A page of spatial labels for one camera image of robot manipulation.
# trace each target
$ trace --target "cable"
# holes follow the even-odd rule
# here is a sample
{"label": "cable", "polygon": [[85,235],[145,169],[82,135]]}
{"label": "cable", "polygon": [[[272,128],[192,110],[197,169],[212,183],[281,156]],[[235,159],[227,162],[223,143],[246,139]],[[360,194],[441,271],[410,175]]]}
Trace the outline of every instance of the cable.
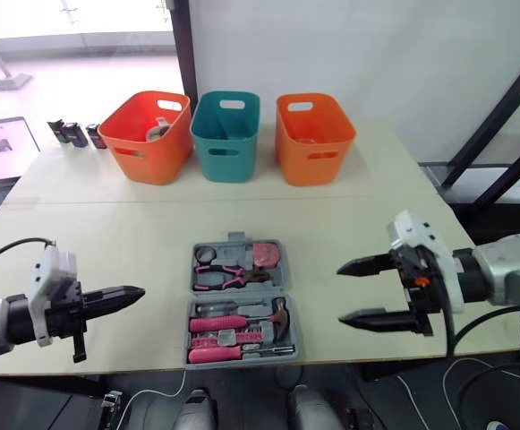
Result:
{"label": "cable", "polygon": [[[485,361],[479,360],[478,358],[466,357],[466,358],[459,358],[457,361],[453,362],[453,364],[450,365],[448,367],[447,371],[443,374],[443,376],[442,376],[442,392],[445,395],[445,400],[447,401],[448,408],[450,409],[450,412],[453,414],[453,418],[455,419],[456,424],[458,425],[458,428],[461,428],[461,426],[460,426],[460,422],[458,421],[458,417],[456,416],[456,412],[455,412],[452,404],[450,403],[450,398],[448,397],[447,377],[448,377],[448,374],[450,373],[450,371],[453,369],[453,367],[455,367],[457,364],[463,363],[465,361],[472,361],[473,363],[478,363],[480,365],[487,366],[490,369],[494,368],[494,365],[491,365],[491,364],[489,364],[489,363],[487,363]],[[502,374],[507,374],[507,375],[512,376],[514,378],[520,379],[520,374],[513,374],[513,373],[511,373],[511,372],[509,372],[507,370],[501,370],[500,372]]]}
{"label": "cable", "polygon": [[520,363],[510,363],[507,365],[497,365],[496,367],[492,367],[491,369],[484,369],[473,376],[471,376],[469,379],[466,380],[465,383],[460,387],[460,390],[458,390],[458,422],[459,426],[463,429],[466,429],[466,422],[463,417],[463,406],[465,404],[465,395],[466,391],[480,378],[482,378],[486,374],[490,374],[492,372],[497,372],[502,369],[509,369],[513,367],[520,367]]}
{"label": "cable", "polygon": [[455,356],[456,345],[455,322],[448,305],[443,306],[442,315],[445,320],[445,333],[447,335],[447,360],[452,360]]}
{"label": "cable", "polygon": [[169,399],[173,399],[178,394],[182,392],[182,389],[184,388],[184,382],[186,381],[186,371],[184,370],[184,373],[182,375],[182,382],[180,383],[180,388],[174,393],[174,394],[166,394],[165,392],[161,391],[155,391],[155,390],[140,390],[136,392],[130,400],[128,400],[128,403],[126,403],[126,407],[124,408],[123,415],[120,417],[120,421],[118,421],[118,426],[116,426],[116,430],[120,429],[121,424],[124,421],[124,417],[126,416],[126,412],[128,411],[128,408],[131,406],[132,401],[136,399],[139,395],[141,395],[144,392],[151,392],[152,394],[157,394],[158,396],[167,397]]}
{"label": "cable", "polygon": [[303,379],[303,371],[305,370],[302,365],[299,366],[299,374],[297,375],[297,378],[295,379],[295,383],[293,385],[285,387],[282,383],[279,382],[277,379],[277,369],[278,367],[274,367],[274,383],[276,383],[277,387],[284,391],[291,391],[293,388],[295,388],[296,385],[298,385],[302,379]]}
{"label": "cable", "polygon": [[354,375],[353,376],[353,380],[354,380],[354,384],[355,384],[355,388],[357,389],[357,391],[359,392],[359,395],[361,396],[361,398],[363,399],[363,401],[365,402],[365,405],[367,405],[367,408],[369,408],[371,410],[371,412],[373,413],[373,415],[375,417],[377,417],[377,419],[379,420],[379,422],[381,423],[381,425],[383,426],[383,429],[384,430],[388,430],[388,427],[387,425],[385,424],[385,421],[383,421],[383,418],[381,418],[381,415],[379,415],[377,413],[377,411],[375,410],[375,408],[369,403],[369,401],[367,400],[367,398],[365,397],[365,394],[363,394],[363,391],[361,389],[361,386],[359,385],[359,381],[357,380],[357,376]]}
{"label": "cable", "polygon": [[55,242],[53,242],[52,240],[45,239],[43,237],[27,237],[26,239],[16,240],[14,242],[11,242],[9,245],[5,245],[4,247],[0,248],[0,255],[5,251],[9,251],[11,248],[14,248],[15,246],[28,244],[30,242],[42,242],[45,244],[45,247],[55,244]]}
{"label": "cable", "polygon": [[475,320],[470,321],[465,327],[459,331],[455,336],[455,345],[453,346],[453,355],[455,352],[456,345],[458,342],[461,341],[461,339],[472,329],[478,327],[485,321],[488,321],[490,318],[494,318],[495,316],[500,316],[503,314],[510,314],[511,312],[519,312],[520,306],[510,306],[510,307],[503,307],[502,309],[497,309],[496,311],[488,312],[487,314],[484,314],[483,316],[479,316]]}
{"label": "cable", "polygon": [[66,398],[66,400],[63,403],[63,406],[56,413],[55,417],[53,418],[53,421],[51,421],[51,424],[48,425],[47,430],[51,430],[51,428],[53,428],[53,426],[56,423],[56,420],[59,419],[59,417],[61,416],[61,414],[63,413],[64,409],[67,407],[67,405],[71,401],[71,399],[72,399],[72,394],[69,397]]}
{"label": "cable", "polygon": [[422,416],[422,413],[421,411],[419,410],[419,407],[417,406],[416,402],[414,401],[414,397],[413,397],[413,393],[411,392],[411,389],[409,388],[409,386],[407,385],[407,383],[405,382],[405,380],[400,376],[400,375],[397,375],[396,378],[403,384],[403,386],[405,387],[405,390],[406,390],[406,393],[407,395],[409,396],[409,400],[411,401],[411,403],[413,403],[413,408],[414,410],[416,411],[417,415],[419,416],[419,418],[421,419],[421,422],[422,422],[422,425],[424,426],[424,428],[426,428],[427,430],[430,430],[429,426],[427,426],[427,422],[424,420],[424,417]]}

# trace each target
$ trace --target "pliers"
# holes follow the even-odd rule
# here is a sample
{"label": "pliers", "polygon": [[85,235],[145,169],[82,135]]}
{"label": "pliers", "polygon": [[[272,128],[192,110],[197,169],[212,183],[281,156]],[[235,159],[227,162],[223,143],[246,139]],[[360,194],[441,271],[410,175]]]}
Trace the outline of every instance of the pliers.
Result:
{"label": "pliers", "polygon": [[226,288],[243,288],[245,287],[245,284],[247,284],[248,282],[264,282],[271,278],[269,273],[267,273],[263,269],[253,268],[250,271],[247,271],[245,268],[241,266],[198,266],[196,267],[195,271],[197,274],[220,272],[234,276],[232,279],[227,280],[223,284],[194,285],[194,289],[197,289],[199,291],[222,290]]}

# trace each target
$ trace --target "white cable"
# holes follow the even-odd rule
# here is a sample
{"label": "white cable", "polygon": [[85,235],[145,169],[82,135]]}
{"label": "white cable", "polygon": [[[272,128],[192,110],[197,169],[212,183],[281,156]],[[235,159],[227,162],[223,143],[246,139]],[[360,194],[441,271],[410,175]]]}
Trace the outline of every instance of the white cable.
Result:
{"label": "white cable", "polygon": [[[493,365],[490,365],[488,364],[487,362],[485,361],[482,361],[482,360],[479,360],[478,358],[470,358],[470,357],[466,357],[466,358],[459,358],[457,361],[455,361],[452,365],[450,365],[447,369],[447,371],[443,374],[442,376],[442,392],[444,393],[445,395],[445,400],[447,401],[447,404],[448,404],[448,408],[450,409],[450,412],[453,414],[453,418],[455,419],[456,421],[456,425],[458,426],[459,429],[462,430],[462,427],[460,426],[460,421],[458,421],[458,417],[456,416],[456,412],[453,408],[453,405],[450,404],[450,399],[448,398],[448,392],[447,392],[447,376],[448,374],[450,373],[450,371],[452,370],[452,368],[457,365],[458,363],[461,363],[461,362],[464,362],[464,361],[472,361],[474,363],[478,363],[480,365],[484,365],[484,366],[487,366],[488,368],[494,368]],[[506,370],[501,370],[500,371],[501,373],[503,374],[507,374],[508,376],[513,376],[515,378],[518,378],[520,379],[520,374],[513,374],[512,372],[508,372]]]}
{"label": "white cable", "polygon": [[124,421],[124,417],[126,416],[126,411],[131,406],[132,401],[134,399],[136,399],[140,394],[142,394],[144,392],[151,392],[152,394],[157,394],[158,396],[168,397],[169,399],[172,399],[172,398],[176,397],[178,394],[180,394],[180,392],[184,388],[184,382],[185,381],[186,381],[186,371],[184,370],[184,373],[183,373],[183,376],[182,376],[182,383],[180,384],[180,388],[174,394],[166,394],[165,392],[155,391],[155,390],[140,390],[140,391],[136,392],[131,397],[131,399],[128,400],[128,403],[126,403],[126,407],[124,408],[123,415],[120,417],[120,421],[118,421],[118,426],[116,426],[116,430],[120,429],[120,426],[121,426],[121,424]]}
{"label": "white cable", "polygon": [[429,426],[427,426],[427,422],[422,417],[422,413],[419,410],[419,407],[417,406],[416,402],[414,401],[414,397],[413,397],[413,394],[411,393],[411,389],[409,388],[409,386],[407,385],[405,380],[400,375],[397,375],[396,378],[404,385],[406,393],[409,396],[409,400],[411,401],[411,403],[413,403],[414,410],[416,411],[417,415],[421,419],[422,424],[424,425],[424,428],[426,428],[427,430],[430,430]]}

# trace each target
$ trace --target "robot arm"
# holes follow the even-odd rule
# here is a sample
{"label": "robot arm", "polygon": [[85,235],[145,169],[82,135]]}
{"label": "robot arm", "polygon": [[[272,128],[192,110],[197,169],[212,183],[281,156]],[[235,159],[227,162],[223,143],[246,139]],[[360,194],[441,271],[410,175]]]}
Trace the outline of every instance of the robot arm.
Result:
{"label": "robot arm", "polygon": [[129,286],[82,293],[74,255],[47,246],[33,270],[29,297],[0,299],[0,355],[33,340],[45,347],[54,336],[72,337],[72,359],[78,363],[87,357],[87,320],[132,305],[143,295],[144,289]]}
{"label": "robot arm", "polygon": [[474,249],[450,252],[430,225],[408,211],[388,226],[391,249],[345,264],[340,275],[370,276],[397,269],[408,311],[362,309],[339,318],[370,331],[413,331],[431,336],[427,314],[447,306],[455,314],[465,303],[488,300],[494,305],[520,305],[520,235]]}

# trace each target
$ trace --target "teal basket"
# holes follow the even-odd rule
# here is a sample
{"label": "teal basket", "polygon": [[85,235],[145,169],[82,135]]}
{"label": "teal basket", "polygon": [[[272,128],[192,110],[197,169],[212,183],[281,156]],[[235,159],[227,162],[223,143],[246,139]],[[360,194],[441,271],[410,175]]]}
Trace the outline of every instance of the teal basket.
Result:
{"label": "teal basket", "polygon": [[191,127],[204,176],[213,182],[250,180],[256,162],[259,126],[257,95],[240,91],[204,94]]}

